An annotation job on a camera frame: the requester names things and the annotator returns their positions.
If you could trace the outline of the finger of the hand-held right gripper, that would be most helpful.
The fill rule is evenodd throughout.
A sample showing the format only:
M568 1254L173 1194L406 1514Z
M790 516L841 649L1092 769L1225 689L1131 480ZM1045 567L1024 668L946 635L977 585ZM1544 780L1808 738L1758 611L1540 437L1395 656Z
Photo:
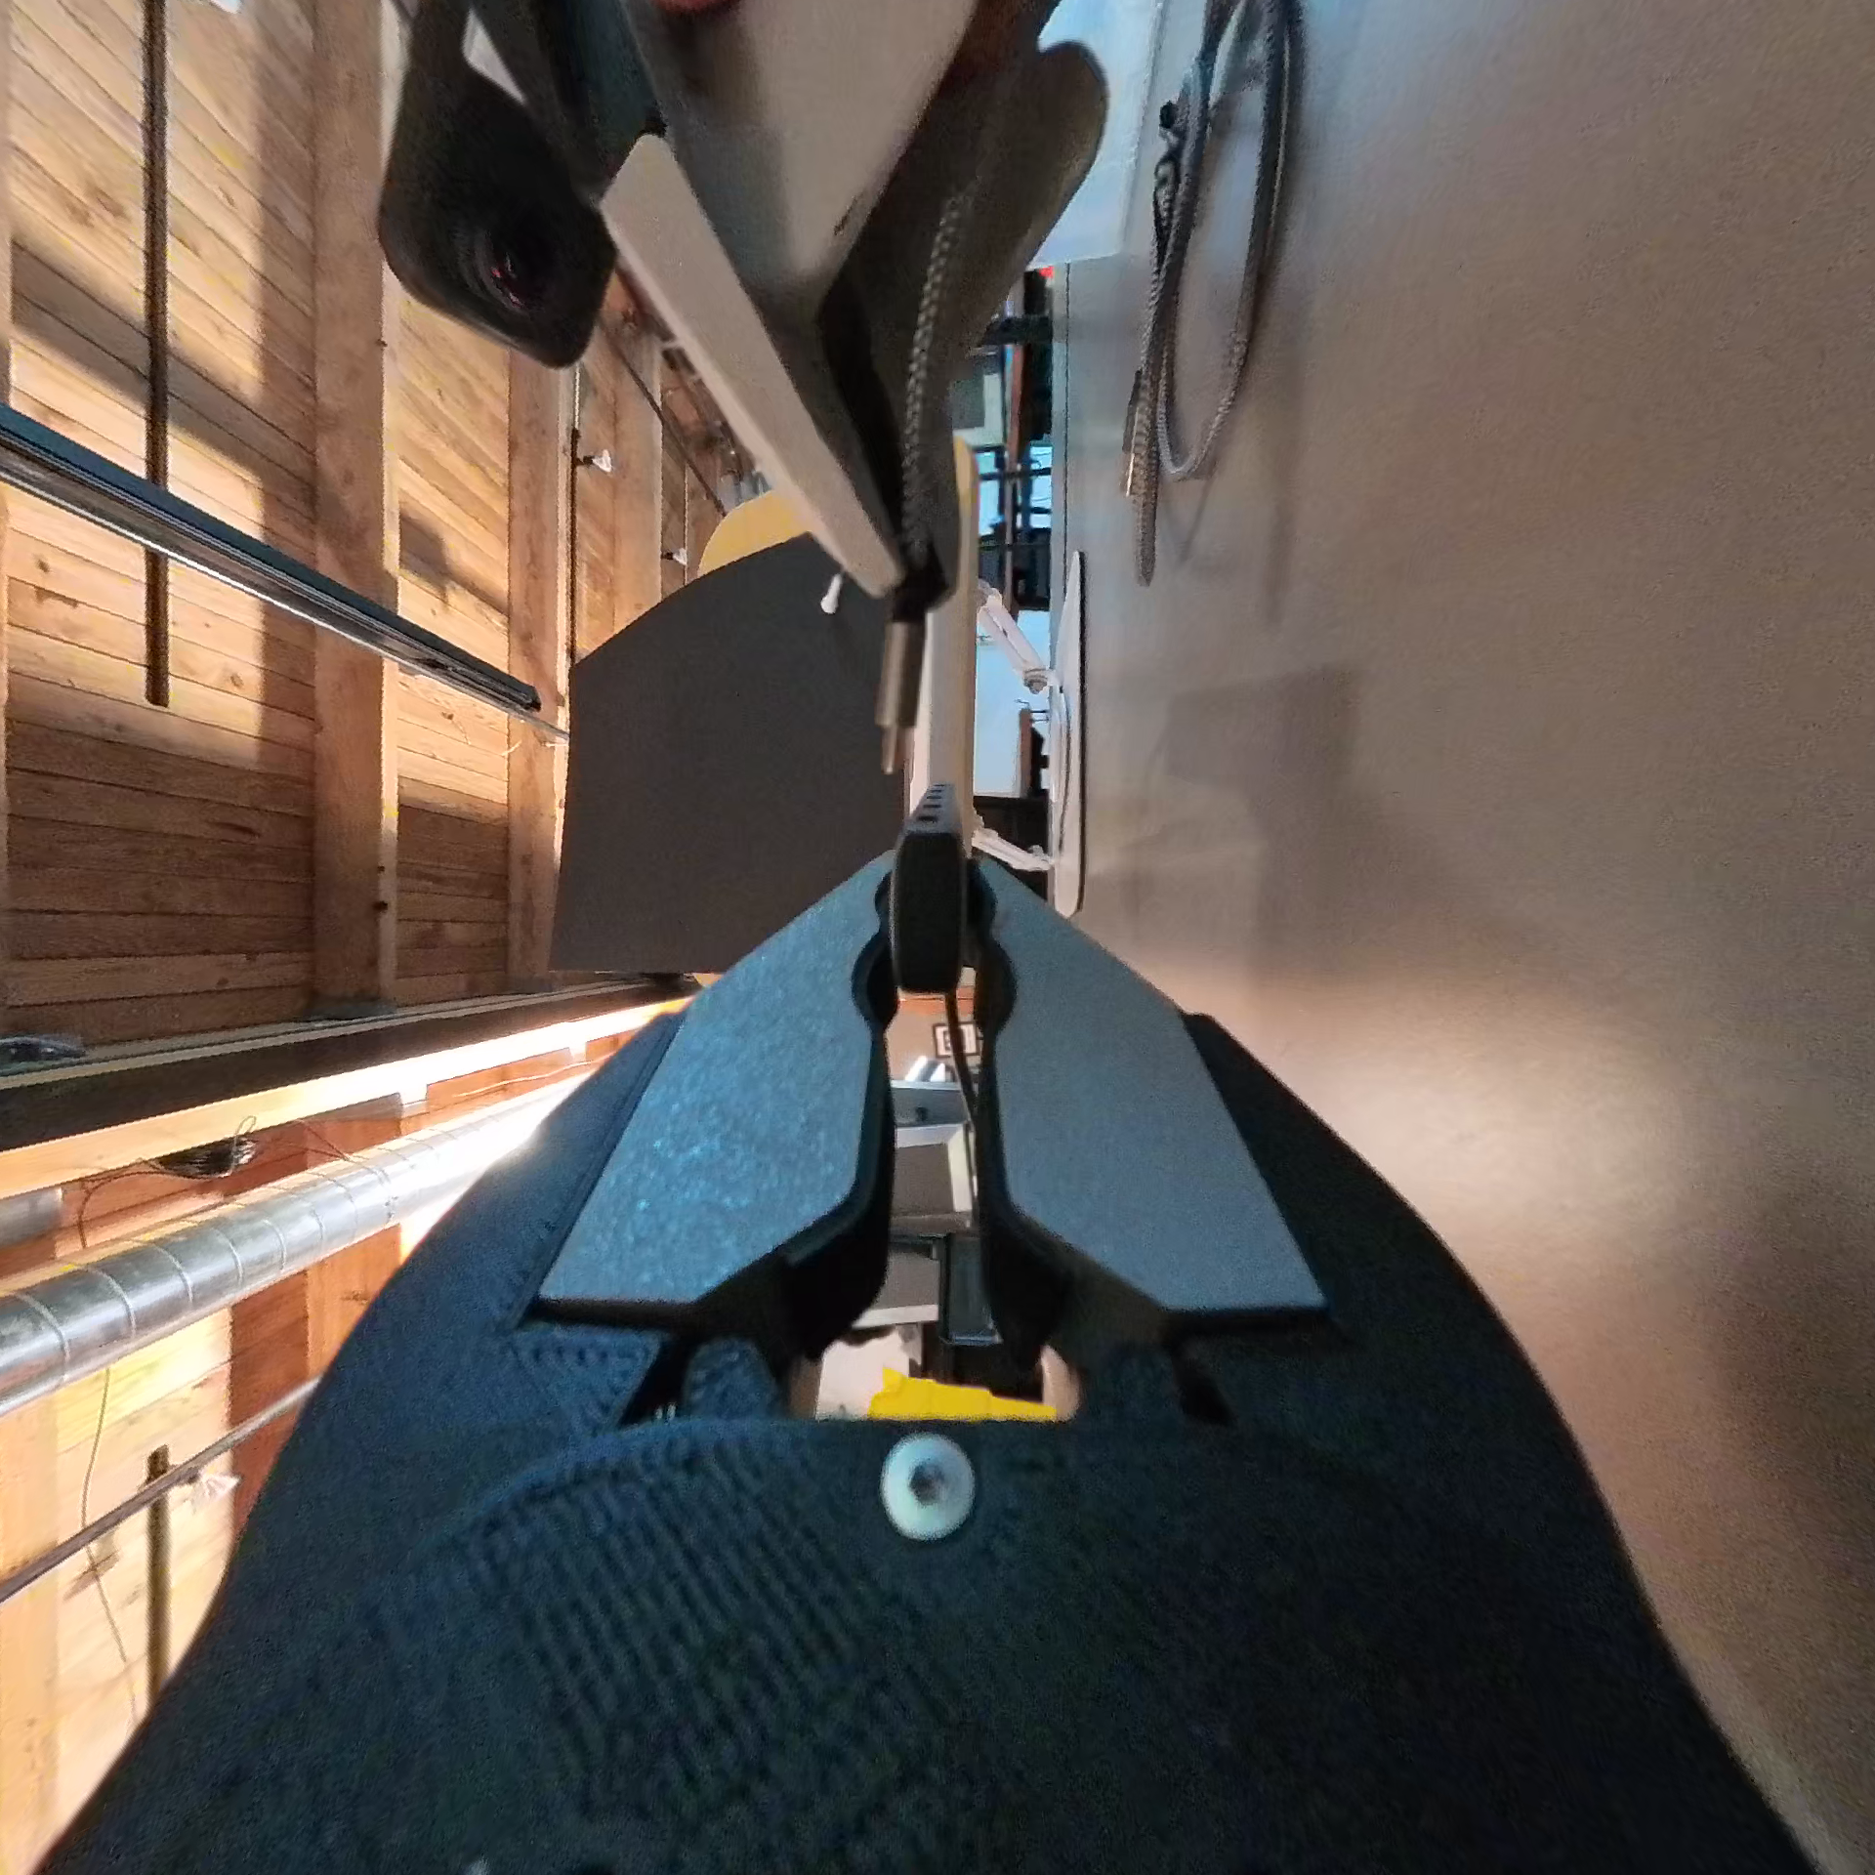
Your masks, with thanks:
M716 410L868 593L894 521L819 310L974 16L971 3L622 3L663 131L599 200L619 262Z
M961 38L940 87L956 158L933 230L933 427L995 307L1085 182L1108 74L1077 41Z

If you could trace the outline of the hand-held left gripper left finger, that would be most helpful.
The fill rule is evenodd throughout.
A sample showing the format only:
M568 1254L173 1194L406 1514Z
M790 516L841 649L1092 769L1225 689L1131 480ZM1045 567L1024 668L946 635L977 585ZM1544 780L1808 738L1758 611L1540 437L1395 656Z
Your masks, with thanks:
M890 857L691 998L534 1302L579 1324L816 1356L886 1268Z

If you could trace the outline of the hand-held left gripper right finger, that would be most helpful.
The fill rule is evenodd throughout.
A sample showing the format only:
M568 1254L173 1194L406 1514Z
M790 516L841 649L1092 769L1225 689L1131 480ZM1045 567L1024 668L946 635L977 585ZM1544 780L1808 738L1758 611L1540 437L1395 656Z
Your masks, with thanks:
M1009 1352L1325 1316L1182 1012L989 858L974 915L978 1263Z

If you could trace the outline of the black usb hub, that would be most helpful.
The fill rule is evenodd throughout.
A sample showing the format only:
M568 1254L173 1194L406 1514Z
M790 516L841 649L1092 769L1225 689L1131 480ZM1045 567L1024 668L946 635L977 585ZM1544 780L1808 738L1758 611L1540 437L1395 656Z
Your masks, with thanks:
M971 936L971 833L953 783L925 786L901 827L886 883L894 984L911 995L950 995Z

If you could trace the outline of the yellow object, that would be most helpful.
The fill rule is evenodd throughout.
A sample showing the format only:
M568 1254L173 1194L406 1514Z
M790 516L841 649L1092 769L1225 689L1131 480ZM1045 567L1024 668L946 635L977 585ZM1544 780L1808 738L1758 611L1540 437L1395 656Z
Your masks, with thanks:
M1052 1402L995 1394L985 1385L958 1385L949 1380L932 1380L929 1376L905 1376L897 1369L885 1369L879 1391L868 1399L865 1416L869 1419L949 1419L949 1423L982 1423L982 1419L1058 1419Z

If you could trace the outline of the black table mat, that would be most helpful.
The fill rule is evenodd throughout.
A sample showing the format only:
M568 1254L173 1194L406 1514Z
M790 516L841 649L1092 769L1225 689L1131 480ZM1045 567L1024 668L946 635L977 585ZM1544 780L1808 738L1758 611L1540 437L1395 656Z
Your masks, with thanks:
M885 857L903 779L873 719L886 608L797 532L575 663L550 966L721 974Z

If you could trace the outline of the white flat stand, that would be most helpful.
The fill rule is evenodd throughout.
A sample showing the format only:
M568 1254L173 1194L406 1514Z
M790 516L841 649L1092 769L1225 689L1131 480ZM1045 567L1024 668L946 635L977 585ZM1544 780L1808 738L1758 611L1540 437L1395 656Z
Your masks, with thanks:
M1009 762L1016 790L974 783L974 846L1045 896L1062 915L1085 904L1085 553L1069 548L1048 653L1024 632L995 587L978 582L977 653L995 653L1009 681L1002 703L1016 714Z

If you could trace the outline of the light wooden table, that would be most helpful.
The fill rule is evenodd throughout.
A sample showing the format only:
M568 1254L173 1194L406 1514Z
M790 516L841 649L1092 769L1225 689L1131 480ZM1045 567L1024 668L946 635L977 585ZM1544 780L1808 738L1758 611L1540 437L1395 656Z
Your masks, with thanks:
M978 830L974 811L974 674L978 613L978 474L974 452L958 431L950 435L956 486L956 587L925 621L917 726L908 741L908 774L903 797L915 808L932 783L949 783L956 818L968 836ZM806 537L802 519L779 491L759 494L714 526L709 543L688 553L691 578L714 574L759 548Z

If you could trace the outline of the dark metal rail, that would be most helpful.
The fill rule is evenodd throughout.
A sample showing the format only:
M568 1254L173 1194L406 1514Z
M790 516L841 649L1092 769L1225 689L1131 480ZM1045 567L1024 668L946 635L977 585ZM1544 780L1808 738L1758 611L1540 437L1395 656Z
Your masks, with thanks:
M539 737L568 737L533 684L11 408L3 410L3 486L465 694Z

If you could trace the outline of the silver ventilation duct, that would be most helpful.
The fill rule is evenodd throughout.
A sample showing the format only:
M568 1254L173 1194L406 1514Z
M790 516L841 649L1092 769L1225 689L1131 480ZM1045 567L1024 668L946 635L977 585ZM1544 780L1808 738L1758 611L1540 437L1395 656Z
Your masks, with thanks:
M3 1413L75 1385L327 1259L452 1204L576 1084L367 1146L3 1298Z

